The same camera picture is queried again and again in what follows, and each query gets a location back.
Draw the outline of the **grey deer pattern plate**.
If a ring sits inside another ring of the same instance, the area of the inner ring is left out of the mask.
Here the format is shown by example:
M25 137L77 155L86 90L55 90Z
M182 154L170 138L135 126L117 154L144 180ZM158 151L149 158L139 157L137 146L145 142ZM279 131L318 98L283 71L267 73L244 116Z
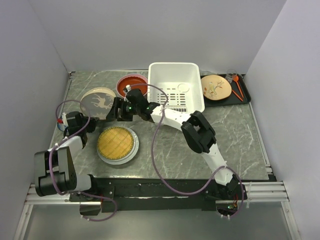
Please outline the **grey deer pattern plate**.
M110 113L116 94L107 87L96 87L87 91L81 98L80 109L91 118L106 120Z

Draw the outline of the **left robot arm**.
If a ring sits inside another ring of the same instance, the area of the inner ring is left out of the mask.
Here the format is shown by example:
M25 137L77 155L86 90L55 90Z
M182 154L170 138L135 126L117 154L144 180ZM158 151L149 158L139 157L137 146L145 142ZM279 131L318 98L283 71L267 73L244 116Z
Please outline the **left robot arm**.
M73 162L73 157L87 144L87 133L95 131L98 120L78 111L64 113L58 120L58 125L64 126L62 141L34 154L34 185L38 196L73 191L81 192L88 201L99 196L100 189L93 175L77 174Z

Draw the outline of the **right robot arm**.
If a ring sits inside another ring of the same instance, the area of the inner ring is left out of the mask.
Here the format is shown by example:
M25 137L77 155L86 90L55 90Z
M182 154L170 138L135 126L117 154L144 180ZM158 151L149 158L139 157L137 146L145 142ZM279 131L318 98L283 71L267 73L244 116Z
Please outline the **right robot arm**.
M176 111L167 108L164 103L149 102L139 89L131 89L125 98L112 98L111 110L106 118L131 122L135 115L158 126L164 124L182 131L188 147L200 154L212 170L209 179L215 181L222 198L230 199L236 194L237 188L243 188L240 178L227 166L219 151L213 127L200 111Z

